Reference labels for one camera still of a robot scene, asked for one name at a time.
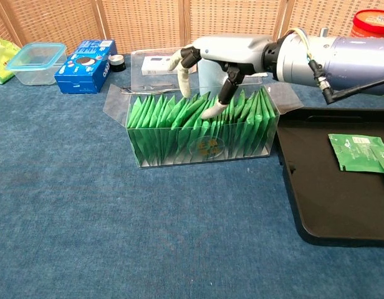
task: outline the blue carpet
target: blue carpet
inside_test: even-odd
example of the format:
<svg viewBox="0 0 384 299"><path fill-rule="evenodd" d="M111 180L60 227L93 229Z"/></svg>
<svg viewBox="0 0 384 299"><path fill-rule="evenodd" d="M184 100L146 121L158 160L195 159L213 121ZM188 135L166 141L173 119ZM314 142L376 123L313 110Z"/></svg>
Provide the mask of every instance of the blue carpet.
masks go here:
<svg viewBox="0 0 384 299"><path fill-rule="evenodd" d="M297 235L276 153L139 170L102 111L129 66L98 95L0 86L0 298L384 298L384 249Z"/></svg>

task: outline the robotic hand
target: robotic hand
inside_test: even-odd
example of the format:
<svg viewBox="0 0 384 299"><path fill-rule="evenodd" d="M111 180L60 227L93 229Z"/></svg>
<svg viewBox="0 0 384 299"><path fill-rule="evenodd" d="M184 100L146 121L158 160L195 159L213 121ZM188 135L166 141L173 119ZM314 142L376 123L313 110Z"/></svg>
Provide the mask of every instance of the robotic hand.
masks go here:
<svg viewBox="0 0 384 299"><path fill-rule="evenodd" d="M318 86L328 104L360 92L384 95L384 39L324 35L307 36L293 28L276 42L263 35L201 37L174 53L168 68L178 66L184 97L190 96L188 69L202 58L228 73L218 102L202 113L203 119L224 111L244 77L258 72L270 72L282 82Z"/></svg>

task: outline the plastic food container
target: plastic food container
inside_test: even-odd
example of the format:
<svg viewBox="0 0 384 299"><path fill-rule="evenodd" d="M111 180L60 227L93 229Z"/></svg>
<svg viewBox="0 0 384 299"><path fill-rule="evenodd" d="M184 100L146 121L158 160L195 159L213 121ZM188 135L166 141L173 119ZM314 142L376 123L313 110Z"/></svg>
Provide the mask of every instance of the plastic food container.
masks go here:
<svg viewBox="0 0 384 299"><path fill-rule="evenodd" d="M353 19L352 37L384 37L384 11L358 11Z"/></svg>
<svg viewBox="0 0 384 299"><path fill-rule="evenodd" d="M56 83L55 73L66 61L66 46L35 42L25 45L6 66L25 85Z"/></svg>

